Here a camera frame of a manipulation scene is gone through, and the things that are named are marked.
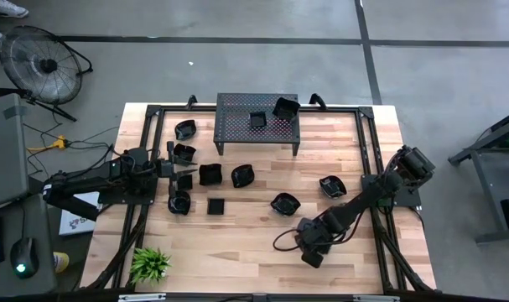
potted plant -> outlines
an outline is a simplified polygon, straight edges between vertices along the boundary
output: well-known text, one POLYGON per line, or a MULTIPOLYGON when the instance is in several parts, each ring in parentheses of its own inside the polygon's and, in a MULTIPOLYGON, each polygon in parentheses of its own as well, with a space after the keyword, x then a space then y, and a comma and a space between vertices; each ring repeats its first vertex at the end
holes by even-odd
POLYGON ((130 270, 133 273, 132 284, 147 280, 158 283, 170 267, 169 260, 170 256, 161 253, 160 249, 156 251, 150 247, 135 248, 130 270))

concrete floor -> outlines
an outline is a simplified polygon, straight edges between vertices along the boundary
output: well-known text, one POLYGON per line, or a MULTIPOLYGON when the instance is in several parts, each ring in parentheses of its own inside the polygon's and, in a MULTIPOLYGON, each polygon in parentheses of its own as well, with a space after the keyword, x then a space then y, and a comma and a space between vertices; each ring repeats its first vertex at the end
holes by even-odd
MULTIPOLYGON (((31 16, 3 20, 2 30, 28 24, 59 34, 360 38, 351 0, 14 2, 26 5, 31 16)), ((372 39, 509 40, 509 0, 362 2, 372 39)), ((306 102, 317 92, 328 103, 371 104, 361 46, 71 45, 96 70, 63 107, 80 121, 53 131, 72 139, 117 126, 125 102, 186 102, 191 94, 214 102, 224 91, 292 92, 306 102)), ((475 245, 474 237, 494 227, 492 215, 471 163, 454 168, 446 161, 509 113, 509 49, 373 47, 372 52, 383 104, 396 106, 405 143, 420 147, 437 166, 420 193, 438 288, 509 299, 509 242, 475 245)), ((0 86, 11 86, 1 66, 0 86)), ((37 109, 27 123, 40 129, 55 125, 37 109)), ((28 146, 40 144, 39 135, 26 134, 28 146)), ((116 134, 96 141, 113 143, 116 134)), ((51 172, 84 169, 101 153, 51 151, 39 158, 51 172)))

laptop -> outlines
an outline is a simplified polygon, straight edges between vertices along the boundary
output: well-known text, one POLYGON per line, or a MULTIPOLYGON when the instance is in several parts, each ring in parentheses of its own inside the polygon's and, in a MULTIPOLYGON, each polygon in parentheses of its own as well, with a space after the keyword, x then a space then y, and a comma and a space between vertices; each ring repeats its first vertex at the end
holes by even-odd
POLYGON ((18 95, 0 97, 0 207, 29 192, 20 106, 18 95))

electric fan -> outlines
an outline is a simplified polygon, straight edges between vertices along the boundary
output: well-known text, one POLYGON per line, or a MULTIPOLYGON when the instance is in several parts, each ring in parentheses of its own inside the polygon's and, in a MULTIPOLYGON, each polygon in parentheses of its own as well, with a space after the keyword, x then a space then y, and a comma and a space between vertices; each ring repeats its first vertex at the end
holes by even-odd
POLYGON ((18 26, 4 36, 0 59, 4 72, 18 88, 0 88, 0 95, 18 93, 33 105, 76 121, 58 105, 73 100, 81 90, 82 76, 92 72, 92 63, 85 56, 46 30, 18 26), (77 56, 88 62, 86 70, 81 70, 77 56))

wooden tabletop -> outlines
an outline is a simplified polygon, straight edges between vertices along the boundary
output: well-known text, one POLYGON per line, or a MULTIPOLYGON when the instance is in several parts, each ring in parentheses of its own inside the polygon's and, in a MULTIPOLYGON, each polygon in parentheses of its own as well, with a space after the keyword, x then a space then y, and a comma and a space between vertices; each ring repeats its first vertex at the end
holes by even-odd
MULTIPOLYGON (((143 130, 147 104, 126 104, 116 150, 136 148, 143 130)), ((403 144, 395 108, 374 106, 383 163, 403 144)), ((158 194, 151 206, 145 247, 159 247, 171 255, 172 268, 161 284, 139 284, 139 291, 191 293, 287 293, 287 294, 380 294, 382 292, 371 218, 367 211, 355 236, 346 244, 333 246, 321 268, 311 268, 300 259, 299 250, 281 253, 273 250, 273 239, 302 217, 313 218, 328 206, 351 200, 361 192, 363 174, 355 119, 345 113, 301 113, 299 154, 292 157, 288 144, 225 145, 219 156, 213 144, 215 113, 167 112, 161 137, 161 151, 175 139, 174 126, 186 119, 196 120, 198 132, 183 144, 197 149, 198 164, 222 164, 222 185, 201 186, 193 174, 189 191, 189 215, 173 215, 167 208, 168 180, 159 180, 158 194), (256 179, 248 187, 234 189, 231 171, 241 164, 252 164, 256 179), (320 178, 337 175, 348 194, 338 201, 325 197, 320 178), (301 207, 291 217, 275 213, 269 203, 281 192, 294 195, 301 207), (222 216, 207 215, 207 199, 224 198, 222 216)), ((148 148, 151 148, 155 121, 148 148)), ((366 140, 371 151, 369 132, 366 140)), ((125 206, 112 206, 98 217, 81 286, 96 279, 118 249, 125 206)), ((138 217, 135 213, 133 225, 138 217)), ((419 219, 409 209, 394 210, 400 249, 424 282, 435 287, 428 248, 419 219)), ((293 235, 283 237, 281 247, 294 245, 293 235)), ((126 257, 122 282, 128 276, 132 254, 126 257)), ((396 286, 392 257, 387 257, 391 281, 396 286)))

